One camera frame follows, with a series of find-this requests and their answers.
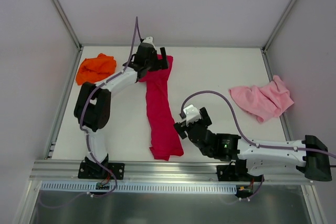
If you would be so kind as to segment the red t shirt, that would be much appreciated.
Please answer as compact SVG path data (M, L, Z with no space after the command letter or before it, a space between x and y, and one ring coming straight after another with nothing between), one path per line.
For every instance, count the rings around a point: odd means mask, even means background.
M168 161L171 156L184 154L178 133L174 128L167 82L173 67L173 57L167 56L169 67L148 72L140 82L146 84L146 114L151 128L150 151L157 160Z

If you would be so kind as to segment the pink t shirt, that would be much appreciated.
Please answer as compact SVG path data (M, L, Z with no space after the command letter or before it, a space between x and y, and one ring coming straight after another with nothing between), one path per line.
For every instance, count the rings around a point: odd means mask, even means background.
M290 91L278 75L263 87L237 86L228 90L233 101L245 112L253 115L258 123L280 117L294 105Z

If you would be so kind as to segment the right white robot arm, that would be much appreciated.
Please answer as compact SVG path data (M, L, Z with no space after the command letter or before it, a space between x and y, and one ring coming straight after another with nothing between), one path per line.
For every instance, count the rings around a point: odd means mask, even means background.
M303 174L313 181L332 181L328 149L314 135L289 142L247 141L240 135L211 132L212 122L205 108L190 105L183 111L182 122L174 124L179 137L189 139L204 156L234 162L233 175L237 180Z

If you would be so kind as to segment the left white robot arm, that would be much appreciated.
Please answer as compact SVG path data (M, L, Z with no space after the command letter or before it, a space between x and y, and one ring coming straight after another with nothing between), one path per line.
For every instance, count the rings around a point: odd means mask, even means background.
M82 84L74 109L86 138L87 154L80 164L79 179L105 179L115 174L102 129L108 124L111 99L126 87L137 83L148 72L167 70L169 61L164 47L157 51L153 43L143 41L131 54L121 71L97 84Z

